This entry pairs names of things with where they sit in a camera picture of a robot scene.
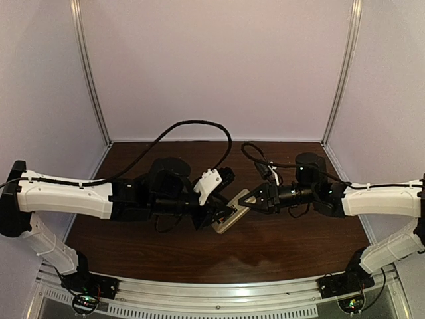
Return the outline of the white remote control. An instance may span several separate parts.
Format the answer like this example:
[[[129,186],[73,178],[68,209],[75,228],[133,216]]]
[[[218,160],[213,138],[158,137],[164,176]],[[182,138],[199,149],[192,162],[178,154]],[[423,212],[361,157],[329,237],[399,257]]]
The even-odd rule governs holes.
[[[227,230],[229,230],[237,221],[239,221],[247,212],[249,212],[250,208],[246,206],[242,206],[238,203],[239,199],[249,194],[248,189],[243,189],[240,191],[233,199],[231,199],[227,206],[231,208],[230,215],[226,217],[222,217],[217,222],[212,224],[213,229],[218,234],[223,234]]]

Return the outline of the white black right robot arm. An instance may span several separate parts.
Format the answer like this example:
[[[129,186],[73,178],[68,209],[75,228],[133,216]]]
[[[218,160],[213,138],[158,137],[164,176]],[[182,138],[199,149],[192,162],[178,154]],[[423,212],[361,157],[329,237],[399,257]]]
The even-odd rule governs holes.
[[[356,184],[328,174],[325,159],[318,154],[298,154],[292,168],[296,180],[282,185],[272,177],[273,163],[253,160],[264,183],[238,200],[239,205],[263,214],[306,205],[328,217],[358,215],[403,215],[411,222],[381,242],[359,249],[350,260],[340,286],[356,292],[366,278],[382,267],[413,253],[424,252],[424,180],[390,184]]]

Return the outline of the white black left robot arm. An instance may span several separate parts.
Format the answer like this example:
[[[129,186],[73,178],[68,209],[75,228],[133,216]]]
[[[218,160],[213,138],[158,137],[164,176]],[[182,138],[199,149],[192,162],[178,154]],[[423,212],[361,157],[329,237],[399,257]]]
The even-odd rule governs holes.
[[[209,169],[196,183],[189,181],[190,174],[190,166],[178,158],[156,159],[146,174],[135,179],[111,180],[54,178],[28,170],[25,161],[16,161],[2,185],[1,234],[29,240],[30,247],[55,266],[68,287],[89,295],[99,281],[90,273],[86,256],[59,241],[36,213],[73,213],[121,222],[190,217],[195,229],[202,229],[236,212],[213,199],[233,182],[230,168]]]

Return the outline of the right circuit board with LEDs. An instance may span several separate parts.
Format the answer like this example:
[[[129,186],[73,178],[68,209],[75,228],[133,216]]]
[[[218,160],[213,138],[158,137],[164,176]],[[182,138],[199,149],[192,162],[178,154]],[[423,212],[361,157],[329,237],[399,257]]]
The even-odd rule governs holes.
[[[365,295],[363,293],[352,294],[337,299],[339,309],[349,315],[358,314],[365,306]]]

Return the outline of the circuit board with leds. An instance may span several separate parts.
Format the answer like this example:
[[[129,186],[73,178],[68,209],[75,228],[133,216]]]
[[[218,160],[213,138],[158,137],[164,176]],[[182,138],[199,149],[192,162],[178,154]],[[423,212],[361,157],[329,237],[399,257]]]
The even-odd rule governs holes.
[[[349,315],[358,314],[365,306],[365,295],[363,293],[352,294],[337,299],[339,309]]]
[[[97,296],[84,293],[73,294],[71,307],[75,313],[87,316],[97,309],[99,302]]]

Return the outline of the left circuit board with LEDs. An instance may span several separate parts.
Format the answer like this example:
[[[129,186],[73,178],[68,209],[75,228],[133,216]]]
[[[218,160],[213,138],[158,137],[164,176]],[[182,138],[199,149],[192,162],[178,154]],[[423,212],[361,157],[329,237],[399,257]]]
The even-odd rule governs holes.
[[[84,293],[73,294],[71,307],[75,313],[87,316],[97,309],[99,302],[97,296]]]

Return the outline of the aluminium front rail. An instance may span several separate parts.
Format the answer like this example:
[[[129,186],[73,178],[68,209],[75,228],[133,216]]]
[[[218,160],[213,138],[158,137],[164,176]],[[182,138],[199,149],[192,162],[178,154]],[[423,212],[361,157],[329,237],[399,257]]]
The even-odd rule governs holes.
[[[361,291],[359,314],[342,310],[343,297],[322,298],[318,277],[245,284],[183,284],[118,278],[113,299],[89,318],[410,318],[394,266]]]

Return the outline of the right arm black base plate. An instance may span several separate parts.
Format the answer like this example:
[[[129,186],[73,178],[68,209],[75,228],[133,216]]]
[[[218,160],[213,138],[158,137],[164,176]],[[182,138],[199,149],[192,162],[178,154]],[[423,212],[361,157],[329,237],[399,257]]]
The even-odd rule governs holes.
[[[358,272],[326,274],[317,280],[322,299],[361,292],[375,285],[371,275]]]

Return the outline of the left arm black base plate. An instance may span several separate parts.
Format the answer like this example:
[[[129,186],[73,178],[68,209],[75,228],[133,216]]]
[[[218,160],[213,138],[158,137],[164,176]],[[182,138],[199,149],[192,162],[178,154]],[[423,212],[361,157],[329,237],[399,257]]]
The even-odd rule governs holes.
[[[111,300],[115,298],[120,283],[117,278],[92,274],[90,272],[75,272],[70,275],[61,275],[60,279],[62,286],[73,292]]]

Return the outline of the right aluminium frame post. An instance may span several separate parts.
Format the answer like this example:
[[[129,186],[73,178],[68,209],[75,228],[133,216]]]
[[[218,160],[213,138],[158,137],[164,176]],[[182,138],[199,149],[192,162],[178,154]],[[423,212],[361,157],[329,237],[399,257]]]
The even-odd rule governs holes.
[[[334,129],[337,115],[343,100],[345,88],[348,83],[349,72],[351,69],[351,65],[353,63],[353,58],[355,55],[355,50],[356,50],[358,36],[359,36],[362,9],[363,9],[363,2],[361,0],[352,1],[351,15],[349,18],[349,28],[347,31],[347,39],[345,43],[345,50],[343,54],[343,60],[341,63],[341,69],[340,69],[340,73],[339,73],[339,77],[337,81],[337,86],[335,89],[331,111],[330,111],[327,125],[325,127],[325,131],[321,140],[321,144],[323,146],[326,146],[330,141],[331,133]]]

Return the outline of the aluminium frame post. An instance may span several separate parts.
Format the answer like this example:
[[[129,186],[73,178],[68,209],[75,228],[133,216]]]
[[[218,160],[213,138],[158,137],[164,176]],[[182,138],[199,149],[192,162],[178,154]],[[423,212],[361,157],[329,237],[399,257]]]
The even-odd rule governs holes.
[[[110,139],[110,135],[106,126],[106,121],[104,119],[104,115],[100,106],[100,100],[98,97],[96,84],[94,81],[94,74],[92,71],[91,63],[90,63],[88,46],[87,46],[86,36],[84,32],[81,1],[70,0],[70,10],[72,15],[72,20],[74,23],[76,43],[77,43],[77,48],[78,48],[80,61],[82,65],[83,77],[88,90],[89,100],[92,106],[96,123],[100,131],[100,135],[102,137],[103,144],[108,147],[112,144],[112,141]]]
[[[327,125],[325,127],[325,131],[321,140],[321,144],[323,146],[326,146],[330,141],[331,133],[334,129],[337,115],[343,100],[345,88],[348,83],[349,72],[351,69],[351,65],[353,63],[353,58],[355,55],[355,50],[356,50],[358,36],[359,36],[362,9],[363,9],[363,2],[361,0],[352,1],[351,15],[349,18],[349,28],[347,31],[347,39],[345,43],[345,50],[343,54],[343,60],[341,63],[341,69],[340,69],[340,73],[339,73],[339,77],[337,81],[337,86],[335,89],[331,111],[330,111]]]

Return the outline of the left aluminium frame post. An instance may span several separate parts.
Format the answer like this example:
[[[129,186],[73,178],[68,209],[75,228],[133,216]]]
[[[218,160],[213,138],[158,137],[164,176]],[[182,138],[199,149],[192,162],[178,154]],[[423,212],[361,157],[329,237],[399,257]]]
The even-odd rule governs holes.
[[[112,144],[112,141],[110,139],[110,135],[106,126],[106,121],[104,119],[104,115],[100,106],[100,100],[98,97],[96,84],[94,81],[94,74],[92,71],[91,63],[90,63],[88,46],[87,46],[86,36],[84,32],[81,1],[70,0],[70,10],[72,15],[72,20],[74,23],[76,43],[77,43],[77,48],[78,48],[80,61],[82,65],[83,77],[88,90],[89,100],[92,106],[96,123],[100,131],[100,135],[102,137],[103,144],[108,147]]]

